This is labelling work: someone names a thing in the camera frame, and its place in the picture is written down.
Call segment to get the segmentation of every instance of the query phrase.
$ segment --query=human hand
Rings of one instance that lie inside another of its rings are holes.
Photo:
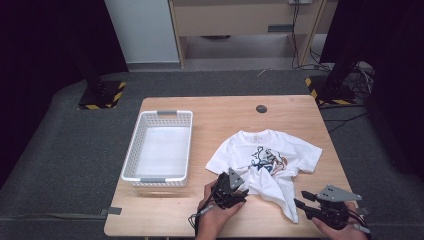
[[[217,180],[205,185],[204,197],[203,200],[199,202],[197,210],[200,210],[200,208],[208,200],[216,181]],[[240,202],[232,206],[231,208],[227,208],[225,210],[214,205],[209,211],[207,211],[200,217],[199,230],[196,240],[216,239],[221,233],[227,221],[230,220],[230,218],[234,216],[243,207],[243,205],[244,202]]]
[[[353,204],[352,202],[346,202],[345,204],[349,210],[356,212],[355,204]],[[322,233],[327,235],[327,237],[329,237],[331,240],[367,240],[368,239],[365,233],[353,227],[352,224],[359,224],[353,218],[349,218],[348,220],[349,224],[346,225],[346,227],[341,230],[335,230],[329,227],[327,224],[325,224],[323,221],[319,220],[318,218],[312,218],[312,222]]]

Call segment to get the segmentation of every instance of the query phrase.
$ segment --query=t-shirt sleeve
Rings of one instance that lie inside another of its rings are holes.
[[[227,139],[221,144],[221,146],[219,146],[215,154],[206,164],[206,169],[216,174],[228,171],[228,168],[230,167],[231,154],[230,141],[231,139]]]
[[[322,149],[288,134],[284,134],[284,138],[292,145],[298,156],[297,167],[305,172],[313,172],[321,157]]]

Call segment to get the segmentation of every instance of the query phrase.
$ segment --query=person's right hand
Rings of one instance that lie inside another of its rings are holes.
[[[356,212],[355,204],[351,202],[346,202],[345,204],[349,210]],[[335,230],[329,227],[327,224],[325,224],[318,218],[312,218],[312,222],[322,233],[327,235],[327,237],[329,237],[331,240],[367,240],[367,236],[365,233],[353,227],[352,224],[359,224],[353,218],[349,218],[349,224],[341,230]]]

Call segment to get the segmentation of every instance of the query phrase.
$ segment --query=white t-shirt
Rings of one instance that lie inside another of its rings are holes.
[[[287,133],[239,131],[221,144],[206,169],[221,174],[231,167],[245,180],[240,190],[249,189],[249,194],[277,203],[297,223],[291,178],[299,170],[313,172],[321,153],[321,148]]]

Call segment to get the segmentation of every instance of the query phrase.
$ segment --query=white wall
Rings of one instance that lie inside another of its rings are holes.
[[[167,0],[105,0],[127,63],[179,62]]]

